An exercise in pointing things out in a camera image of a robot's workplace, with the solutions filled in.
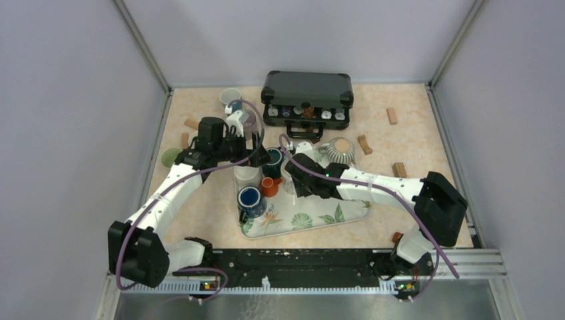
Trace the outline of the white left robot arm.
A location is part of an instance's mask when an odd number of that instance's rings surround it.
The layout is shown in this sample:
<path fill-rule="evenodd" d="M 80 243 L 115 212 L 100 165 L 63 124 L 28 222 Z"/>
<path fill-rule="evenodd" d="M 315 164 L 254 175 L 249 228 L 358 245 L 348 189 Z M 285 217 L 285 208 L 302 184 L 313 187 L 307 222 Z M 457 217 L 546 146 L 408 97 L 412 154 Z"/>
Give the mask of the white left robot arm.
<path fill-rule="evenodd" d="M 259 167 L 267 162 L 263 147 L 265 132 L 251 133 L 247 147 L 245 126 L 239 120 L 204 117 L 189 146 L 175 158 L 168 175 L 149 200 L 125 222 L 115 221 L 108 230 L 109 271 L 132 285 L 155 288 L 169 273 L 189 267 L 197 275 L 213 269 L 212 246 L 188 237 L 165 245 L 163 237 L 183 206 L 214 171 L 234 166 Z"/>

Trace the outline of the light blue dotted mug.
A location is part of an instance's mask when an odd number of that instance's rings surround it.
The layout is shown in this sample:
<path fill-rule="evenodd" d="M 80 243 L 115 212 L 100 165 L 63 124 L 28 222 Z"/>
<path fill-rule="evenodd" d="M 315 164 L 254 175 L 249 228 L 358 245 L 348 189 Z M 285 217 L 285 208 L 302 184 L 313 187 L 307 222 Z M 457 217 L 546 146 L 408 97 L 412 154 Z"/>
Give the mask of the light blue dotted mug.
<path fill-rule="evenodd" d="M 230 115 L 235 111 L 239 111 L 243 107 L 241 99 L 242 93 L 237 88 L 225 89 L 220 95 L 220 102 L 223 105 L 225 114 Z"/>

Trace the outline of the lilac purple mug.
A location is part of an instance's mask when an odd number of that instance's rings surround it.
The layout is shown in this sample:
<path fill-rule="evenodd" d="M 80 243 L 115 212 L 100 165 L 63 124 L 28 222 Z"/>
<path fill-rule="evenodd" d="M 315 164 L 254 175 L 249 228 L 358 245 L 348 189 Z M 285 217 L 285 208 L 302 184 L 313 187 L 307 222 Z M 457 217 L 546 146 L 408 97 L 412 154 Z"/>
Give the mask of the lilac purple mug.
<path fill-rule="evenodd" d="M 257 130 L 257 117 L 253 111 L 243 111 L 243 127 L 245 131 L 253 132 Z"/>

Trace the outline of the black glossy mug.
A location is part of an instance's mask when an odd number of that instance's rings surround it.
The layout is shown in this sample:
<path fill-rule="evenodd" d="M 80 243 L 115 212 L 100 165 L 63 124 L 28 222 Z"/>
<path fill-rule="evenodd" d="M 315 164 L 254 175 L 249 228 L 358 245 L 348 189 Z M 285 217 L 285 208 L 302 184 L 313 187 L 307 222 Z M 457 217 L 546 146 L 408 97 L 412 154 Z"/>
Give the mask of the black glossy mug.
<path fill-rule="evenodd" d="M 198 137 L 198 132 L 195 131 L 189 135 L 188 144 L 192 145 L 193 141 Z"/>

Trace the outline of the light green mug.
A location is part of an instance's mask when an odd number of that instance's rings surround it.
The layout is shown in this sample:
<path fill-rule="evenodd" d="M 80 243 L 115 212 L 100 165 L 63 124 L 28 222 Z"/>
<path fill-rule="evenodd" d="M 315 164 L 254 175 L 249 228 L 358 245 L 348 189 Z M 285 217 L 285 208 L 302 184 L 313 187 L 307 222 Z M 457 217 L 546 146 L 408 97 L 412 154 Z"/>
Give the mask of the light green mug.
<path fill-rule="evenodd" d="M 174 164 L 177 156 L 181 153 L 182 149 L 170 148 L 163 152 L 161 155 L 161 165 L 164 168 L 170 169 Z"/>

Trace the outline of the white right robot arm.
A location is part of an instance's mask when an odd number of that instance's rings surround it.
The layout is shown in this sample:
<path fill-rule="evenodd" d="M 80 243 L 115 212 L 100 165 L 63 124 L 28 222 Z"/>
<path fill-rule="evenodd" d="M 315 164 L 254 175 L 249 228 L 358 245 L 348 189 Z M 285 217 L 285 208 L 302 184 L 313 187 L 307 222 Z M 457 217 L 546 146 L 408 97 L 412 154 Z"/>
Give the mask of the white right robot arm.
<path fill-rule="evenodd" d="M 406 210 L 416 225 L 400 238 L 390 257 L 396 273 L 408 275 L 432 250 L 449 261 L 444 248 L 456 245 L 468 201 L 443 174 L 430 171 L 423 178 L 389 177 L 340 163 L 323 167 L 304 153 L 293 155 L 284 168 L 300 197 L 368 201 Z"/>

